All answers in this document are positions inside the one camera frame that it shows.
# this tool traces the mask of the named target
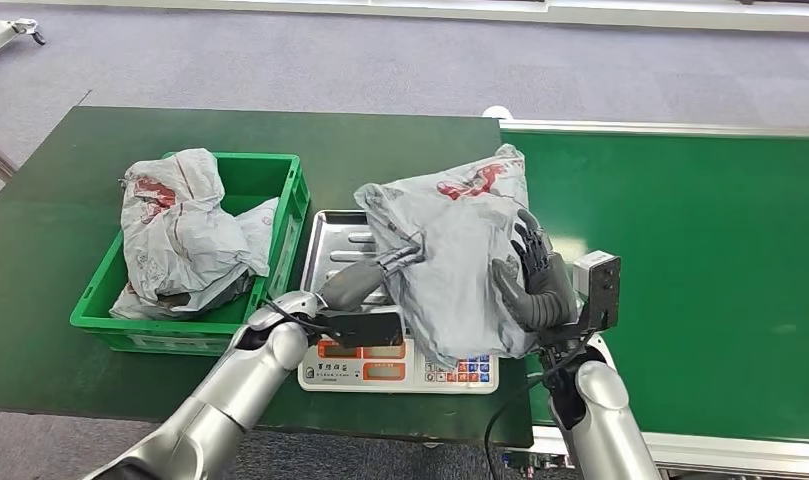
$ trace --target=digital scale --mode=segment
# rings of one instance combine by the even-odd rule
[[[313,219],[301,289],[317,291],[349,264],[375,256],[376,245],[361,210],[323,210]],[[398,315],[383,287],[363,303],[364,313]],[[484,355],[440,367],[425,358],[402,324],[404,342],[385,347],[343,348],[324,337],[298,367],[307,391],[374,393],[492,393],[498,388],[498,359]]]

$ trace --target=red print on bag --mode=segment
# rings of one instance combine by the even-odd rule
[[[154,217],[174,206],[176,202],[174,190],[148,177],[136,179],[133,196],[146,204],[145,215],[142,216],[142,223],[146,224],[151,223]]]
[[[500,163],[490,163],[479,168],[471,179],[462,184],[455,182],[439,182],[436,189],[443,195],[448,195],[451,200],[457,200],[462,195],[477,197],[482,193],[490,193],[489,189],[495,183],[498,174],[505,173],[507,169]]]

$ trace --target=scale keypad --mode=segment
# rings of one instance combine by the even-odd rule
[[[489,355],[459,360],[456,368],[445,368],[425,362],[426,382],[488,383],[490,380]]]

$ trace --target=package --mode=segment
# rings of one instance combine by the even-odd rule
[[[510,317],[489,275],[494,258],[518,268],[510,240],[528,193],[515,147],[444,172],[367,184],[354,199],[379,251],[424,249],[425,262],[391,276],[387,289],[425,355],[452,366],[458,358],[528,352],[534,336]]]
[[[127,170],[121,228],[130,282],[111,315],[189,318],[247,291],[243,277],[268,275],[278,199],[228,214],[216,162],[192,149]]]

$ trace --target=green table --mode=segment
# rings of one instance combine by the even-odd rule
[[[723,446],[806,471],[809,131],[520,121],[502,140],[555,248],[622,257],[603,336],[642,430],[684,451],[763,441]],[[551,425],[547,391],[531,399]]]
[[[112,352],[68,324],[118,232],[116,179],[131,163],[189,147],[295,153],[312,209],[342,209],[355,208],[351,194],[363,183],[435,172],[489,156],[499,144],[497,123],[477,118],[74,108],[0,193],[0,410],[162,420],[213,365],[213,358]],[[305,228],[304,250],[308,235]],[[293,286],[299,276],[300,267]],[[500,368],[491,395],[307,393],[292,375],[261,425],[477,443],[524,382],[521,361]],[[531,445],[526,397],[492,438]]]

